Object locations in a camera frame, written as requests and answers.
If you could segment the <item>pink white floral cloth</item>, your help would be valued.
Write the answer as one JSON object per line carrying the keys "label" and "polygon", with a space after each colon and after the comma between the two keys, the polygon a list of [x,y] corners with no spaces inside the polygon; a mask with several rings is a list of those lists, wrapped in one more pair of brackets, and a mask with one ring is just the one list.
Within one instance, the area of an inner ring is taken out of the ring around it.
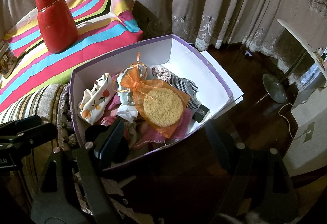
{"label": "pink white floral cloth", "polygon": [[153,65],[151,67],[151,73],[152,73],[154,79],[163,80],[167,83],[170,82],[171,77],[172,77],[172,73],[168,69],[166,69],[165,67],[163,67],[161,65]]}

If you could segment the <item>white fruit print cloth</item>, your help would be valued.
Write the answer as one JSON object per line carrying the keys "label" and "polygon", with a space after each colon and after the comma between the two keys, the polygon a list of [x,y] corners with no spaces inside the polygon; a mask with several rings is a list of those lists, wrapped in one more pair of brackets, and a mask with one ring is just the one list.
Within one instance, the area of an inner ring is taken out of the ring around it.
{"label": "white fruit print cloth", "polygon": [[84,91],[82,101],[78,104],[79,117],[91,125],[95,124],[116,95],[116,86],[109,73],[102,74],[94,81],[92,89]]}

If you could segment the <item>magenta knitted glove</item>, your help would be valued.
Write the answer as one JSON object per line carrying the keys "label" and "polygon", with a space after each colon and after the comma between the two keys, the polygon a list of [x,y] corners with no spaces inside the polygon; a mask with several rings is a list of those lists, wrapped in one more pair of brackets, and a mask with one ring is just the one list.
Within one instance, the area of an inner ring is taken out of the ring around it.
{"label": "magenta knitted glove", "polygon": [[156,127],[149,125],[149,127],[142,134],[139,141],[137,141],[133,149],[140,149],[148,144],[165,144],[173,143],[175,140],[182,140],[187,135],[187,128],[192,119],[192,111],[186,108],[180,120],[169,127]]}

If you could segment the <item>floor lamp base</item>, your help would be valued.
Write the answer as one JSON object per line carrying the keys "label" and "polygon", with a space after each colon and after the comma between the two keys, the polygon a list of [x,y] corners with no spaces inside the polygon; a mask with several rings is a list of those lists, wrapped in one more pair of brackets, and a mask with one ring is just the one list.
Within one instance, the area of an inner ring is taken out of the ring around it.
{"label": "floor lamp base", "polygon": [[263,85],[267,94],[271,97],[272,100],[278,104],[283,104],[287,100],[286,91],[282,83],[294,72],[294,70],[299,66],[302,60],[307,54],[306,50],[303,50],[298,58],[294,61],[292,66],[287,70],[286,74],[279,80],[274,75],[265,73],[263,75]]}

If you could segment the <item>orange mesh sponge bag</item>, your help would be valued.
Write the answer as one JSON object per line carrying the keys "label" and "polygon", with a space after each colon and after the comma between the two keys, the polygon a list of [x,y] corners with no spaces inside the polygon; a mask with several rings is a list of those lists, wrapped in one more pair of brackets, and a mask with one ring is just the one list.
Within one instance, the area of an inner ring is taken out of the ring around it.
{"label": "orange mesh sponge bag", "polygon": [[119,93],[132,92],[138,113],[154,128],[169,127],[176,124],[187,107],[190,96],[174,88],[163,80],[146,80],[147,71],[140,75],[140,67],[146,65],[137,60],[124,68],[125,72],[119,83]]}

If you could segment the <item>striped colourful tablecloth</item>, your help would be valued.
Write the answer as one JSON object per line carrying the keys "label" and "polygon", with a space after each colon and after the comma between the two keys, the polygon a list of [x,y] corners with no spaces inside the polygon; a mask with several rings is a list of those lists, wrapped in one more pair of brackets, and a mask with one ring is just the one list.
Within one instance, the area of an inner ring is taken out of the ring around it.
{"label": "striped colourful tablecloth", "polygon": [[1,83],[1,111],[49,84],[67,83],[72,70],[102,54],[140,41],[143,31],[131,11],[135,0],[66,0],[78,28],[77,41],[51,54],[33,9],[3,37],[19,62]]}

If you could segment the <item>white tissue pack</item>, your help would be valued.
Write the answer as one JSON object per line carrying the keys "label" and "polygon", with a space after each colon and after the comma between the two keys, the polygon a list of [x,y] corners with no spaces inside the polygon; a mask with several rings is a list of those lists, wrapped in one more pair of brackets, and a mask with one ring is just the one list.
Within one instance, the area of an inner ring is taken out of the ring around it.
{"label": "white tissue pack", "polygon": [[133,123],[134,119],[138,117],[138,110],[133,105],[120,104],[116,115],[122,119]]}

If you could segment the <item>purple white cardboard box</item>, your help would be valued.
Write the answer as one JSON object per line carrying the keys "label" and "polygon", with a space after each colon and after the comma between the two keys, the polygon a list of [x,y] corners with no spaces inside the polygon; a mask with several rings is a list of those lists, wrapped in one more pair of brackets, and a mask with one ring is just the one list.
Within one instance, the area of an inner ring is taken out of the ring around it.
{"label": "purple white cardboard box", "polygon": [[140,41],[77,67],[69,94],[81,151],[104,170],[177,144],[243,96],[207,51],[176,35]]}

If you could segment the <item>white side table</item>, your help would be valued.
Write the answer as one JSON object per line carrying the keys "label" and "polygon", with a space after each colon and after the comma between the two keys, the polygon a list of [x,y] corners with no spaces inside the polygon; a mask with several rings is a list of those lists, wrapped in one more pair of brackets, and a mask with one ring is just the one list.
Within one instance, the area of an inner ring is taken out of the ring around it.
{"label": "white side table", "polygon": [[322,83],[311,83],[299,92],[291,109],[298,130],[283,159],[290,176],[299,176],[326,166],[326,47],[314,49],[309,42],[283,20],[278,20],[302,45],[314,61]]}

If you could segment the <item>black white checkered cloth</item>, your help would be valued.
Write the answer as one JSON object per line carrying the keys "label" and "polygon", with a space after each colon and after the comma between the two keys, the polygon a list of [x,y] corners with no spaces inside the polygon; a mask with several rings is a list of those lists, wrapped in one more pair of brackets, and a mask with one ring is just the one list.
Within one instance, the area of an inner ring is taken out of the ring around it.
{"label": "black white checkered cloth", "polygon": [[190,96],[189,102],[187,104],[188,108],[191,110],[200,107],[201,102],[197,99],[196,94],[198,92],[198,87],[193,81],[186,78],[181,78],[176,75],[172,75],[170,79],[170,84]]}

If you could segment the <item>gold lidded glass jar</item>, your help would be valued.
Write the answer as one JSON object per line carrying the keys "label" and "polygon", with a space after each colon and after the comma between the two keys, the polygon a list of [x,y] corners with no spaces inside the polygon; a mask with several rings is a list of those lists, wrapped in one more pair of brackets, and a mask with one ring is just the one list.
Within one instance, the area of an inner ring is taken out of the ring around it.
{"label": "gold lidded glass jar", "polygon": [[4,78],[8,78],[15,69],[15,66],[17,64],[17,58],[13,50],[11,49],[9,43],[1,40],[0,46],[0,71],[1,75]]}

